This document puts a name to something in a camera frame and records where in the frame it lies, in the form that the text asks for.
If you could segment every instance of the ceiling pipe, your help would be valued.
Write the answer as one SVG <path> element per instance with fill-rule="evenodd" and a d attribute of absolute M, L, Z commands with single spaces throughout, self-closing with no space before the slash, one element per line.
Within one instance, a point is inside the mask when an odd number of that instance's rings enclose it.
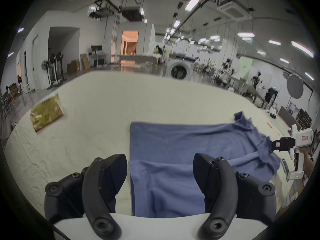
<path fill-rule="evenodd" d="M 182 23 L 180 23 L 180 25 L 176 28 L 176 30 L 174 31 L 173 35 L 181 28 L 181 26 L 183 24 L 186 23 L 186 21 L 199 9 L 199 8 L 202 8 L 202 6 L 208 2 L 210 0 L 202 0 L 201 2 L 199 2 L 193 9 L 192 11 L 188 14 L 188 16 L 183 20 Z"/>

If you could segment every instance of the door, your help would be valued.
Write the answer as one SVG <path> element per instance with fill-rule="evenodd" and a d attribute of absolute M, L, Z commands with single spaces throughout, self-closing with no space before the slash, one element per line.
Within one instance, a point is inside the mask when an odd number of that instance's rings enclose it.
<path fill-rule="evenodd" d="M 32 71 L 35 82 L 35 89 L 40 89 L 39 66 L 38 65 L 38 36 L 32 41 Z"/>

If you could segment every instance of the table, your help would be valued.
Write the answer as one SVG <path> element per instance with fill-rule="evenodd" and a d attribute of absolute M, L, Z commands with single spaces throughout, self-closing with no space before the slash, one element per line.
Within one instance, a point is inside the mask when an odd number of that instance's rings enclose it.
<path fill-rule="evenodd" d="M 279 139 L 265 112 L 222 88 L 148 74 L 92 71 L 63 84 L 64 116 L 35 132 L 28 111 L 11 133 L 5 157 L 27 200 L 44 215 L 45 186 L 89 166 L 96 157 L 123 153 L 130 159 L 131 122 L 210 125 L 234 122 L 243 111 L 259 132 Z M 288 152 L 275 153 L 294 169 Z M 271 182 L 277 210 L 290 190 L 282 166 Z M 116 196 L 116 212 L 131 214 L 130 174 Z"/>

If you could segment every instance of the ceiling light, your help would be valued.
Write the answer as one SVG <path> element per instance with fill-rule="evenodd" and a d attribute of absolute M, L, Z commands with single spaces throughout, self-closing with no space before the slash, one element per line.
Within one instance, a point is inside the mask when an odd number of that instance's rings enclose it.
<path fill-rule="evenodd" d="M 217 39 L 217 38 L 219 38 L 220 36 L 219 35 L 213 35 L 213 36 L 210 36 L 210 39 L 211 40 L 214 40 L 214 39 Z"/>
<path fill-rule="evenodd" d="M 281 60 L 282 62 L 287 63 L 287 64 L 289 64 L 289 63 L 290 63 L 289 61 L 287 61 L 287 60 L 285 60 L 285 59 L 283 59 L 283 58 L 280 58 L 280 60 Z"/>
<path fill-rule="evenodd" d="M 179 26 L 180 22 L 181 22 L 181 21 L 176 20 L 176 22 L 174 23 L 173 27 L 176 28 L 177 26 Z"/>
<path fill-rule="evenodd" d="M 312 76 L 310 76 L 307 72 L 305 73 L 312 81 L 314 80 Z"/>
<path fill-rule="evenodd" d="M 255 34 L 254 33 L 238 33 L 238 37 L 244 37 L 244 38 L 254 38 Z"/>
<path fill-rule="evenodd" d="M 300 44 L 298 44 L 297 42 L 294 42 L 294 41 L 292 41 L 291 44 L 294 47 L 297 47 L 298 49 L 302 50 L 306 54 L 310 55 L 310 57 L 312 57 L 312 58 L 314 57 L 313 53 L 310 50 L 308 50 L 306 47 L 304 47 L 304 46 L 302 46 L 302 45 L 300 45 Z"/>
<path fill-rule="evenodd" d="M 193 7 L 196 6 L 196 4 L 199 2 L 199 0 L 190 0 L 188 4 L 186 5 L 185 11 L 191 11 Z"/>
<path fill-rule="evenodd" d="M 278 45 L 278 46 L 280 46 L 280 45 L 281 45 L 281 43 L 280 43 L 280 42 L 273 41 L 273 40 L 269 40 L 268 42 L 269 42 L 270 44 L 274 44 L 274 45 Z"/>

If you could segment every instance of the doorway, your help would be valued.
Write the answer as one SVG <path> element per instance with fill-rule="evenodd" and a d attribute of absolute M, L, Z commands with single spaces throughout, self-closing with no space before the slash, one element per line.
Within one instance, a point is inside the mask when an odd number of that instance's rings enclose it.
<path fill-rule="evenodd" d="M 121 55 L 136 55 L 139 31 L 123 31 Z"/>
<path fill-rule="evenodd" d="M 35 89 L 40 89 L 41 84 L 39 80 L 38 70 L 38 35 L 32 41 L 32 71 L 35 82 Z"/>
<path fill-rule="evenodd" d="M 28 91 L 26 93 L 28 93 L 30 91 L 30 88 L 29 88 L 29 80 L 28 80 L 28 73 L 27 73 L 27 50 L 24 51 L 24 72 L 26 76 L 26 86 L 28 87 Z"/>

